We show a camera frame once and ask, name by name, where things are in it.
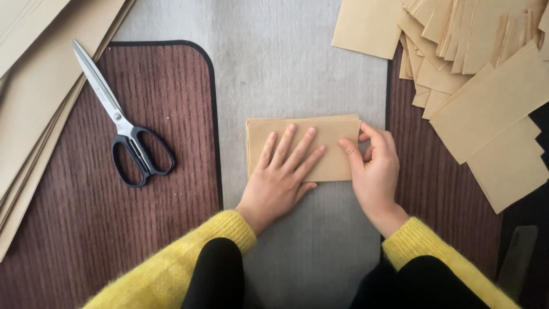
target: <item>stack of paper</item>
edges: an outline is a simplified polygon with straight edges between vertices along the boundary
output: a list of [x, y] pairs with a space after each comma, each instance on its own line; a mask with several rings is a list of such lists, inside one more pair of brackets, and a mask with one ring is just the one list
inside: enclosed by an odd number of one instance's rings
[[[26, 3], [35, 6], [26, 10], [23, 5], [13, 9], [15, 4], [2, 4], [22, 17], [9, 23], [6, 29], [13, 30], [0, 43], [0, 53], [8, 55], [0, 58], [0, 69], [10, 69], [0, 97], [0, 260], [83, 86], [71, 40], [77, 39], [94, 60], [99, 59], [133, 0]], [[38, 21], [43, 21], [42, 29]], [[8, 44], [14, 35], [18, 40]]]
[[326, 146], [324, 156], [307, 176], [306, 181], [340, 181], [352, 179], [346, 154], [339, 147], [338, 142], [343, 138], [355, 142], [358, 141], [358, 131], [360, 129], [358, 115], [300, 119], [248, 119], [246, 121], [248, 176], [251, 175], [259, 162], [261, 151], [269, 134], [271, 132], [277, 133], [276, 145], [278, 145], [280, 138], [290, 124], [295, 124], [297, 130], [292, 139], [288, 154], [295, 149], [307, 129], [311, 127], [316, 129], [316, 136], [309, 147], [309, 152], [304, 158], [307, 158], [320, 145], [324, 144]]
[[[549, 178], [528, 118], [549, 101], [546, 8], [547, 0], [343, 0], [332, 45], [393, 59], [400, 40], [412, 104], [500, 212]], [[521, 148], [502, 148], [512, 138]]]

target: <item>gray carpet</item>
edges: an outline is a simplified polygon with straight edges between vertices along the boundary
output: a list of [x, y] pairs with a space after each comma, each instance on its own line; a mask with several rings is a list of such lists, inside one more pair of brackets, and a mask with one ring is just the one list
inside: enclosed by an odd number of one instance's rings
[[[383, 128], [387, 61], [330, 46], [341, 0], [138, 0], [115, 41], [189, 40], [215, 69], [223, 200], [247, 182], [246, 118], [358, 113]], [[344, 308], [379, 261], [351, 182], [321, 184], [244, 259], [247, 306]]]

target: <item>hand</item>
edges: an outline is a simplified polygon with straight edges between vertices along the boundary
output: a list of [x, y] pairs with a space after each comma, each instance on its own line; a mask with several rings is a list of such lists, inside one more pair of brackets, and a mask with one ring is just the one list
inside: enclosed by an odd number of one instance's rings
[[307, 192], [317, 186], [316, 183], [302, 182], [322, 157], [326, 148], [324, 145], [320, 146], [301, 163], [316, 134], [314, 128], [309, 128], [288, 159], [284, 161], [295, 130], [296, 127], [293, 124], [286, 128], [272, 156], [272, 161], [271, 153], [275, 146], [276, 133], [269, 135], [259, 163], [250, 176], [240, 204], [235, 209], [250, 225], [256, 236], [259, 236], [276, 219], [291, 211]]
[[399, 177], [399, 158], [391, 133], [376, 130], [365, 122], [359, 141], [370, 139], [364, 157], [349, 140], [339, 145], [345, 150], [351, 165], [352, 187], [362, 210], [385, 237], [389, 238], [409, 220], [408, 214], [395, 203], [396, 183]]

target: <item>woman's left hand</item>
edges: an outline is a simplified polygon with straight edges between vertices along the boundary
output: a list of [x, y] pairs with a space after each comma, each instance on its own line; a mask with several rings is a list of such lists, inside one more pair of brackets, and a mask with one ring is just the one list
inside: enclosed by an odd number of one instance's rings
[[276, 219], [291, 211], [297, 202], [316, 183], [303, 183], [303, 180], [324, 154], [324, 145], [315, 149], [302, 163], [315, 137], [316, 130], [309, 128], [307, 133], [288, 159], [286, 154], [296, 131], [295, 125], [289, 125], [282, 136], [274, 154], [271, 154], [276, 142], [276, 133], [271, 133], [261, 152], [261, 158], [244, 189], [242, 200], [235, 209], [259, 236]]

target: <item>sweater sleeve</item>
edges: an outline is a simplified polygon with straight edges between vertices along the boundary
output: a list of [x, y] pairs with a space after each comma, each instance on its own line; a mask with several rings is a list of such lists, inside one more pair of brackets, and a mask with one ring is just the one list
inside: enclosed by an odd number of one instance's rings
[[411, 218], [382, 246], [397, 271], [418, 256], [434, 256], [445, 263], [491, 309], [519, 308], [473, 264], [417, 218]]
[[107, 285], [84, 309], [180, 308], [200, 251], [208, 241], [220, 237], [234, 241], [242, 254], [256, 241], [240, 214], [221, 212]]

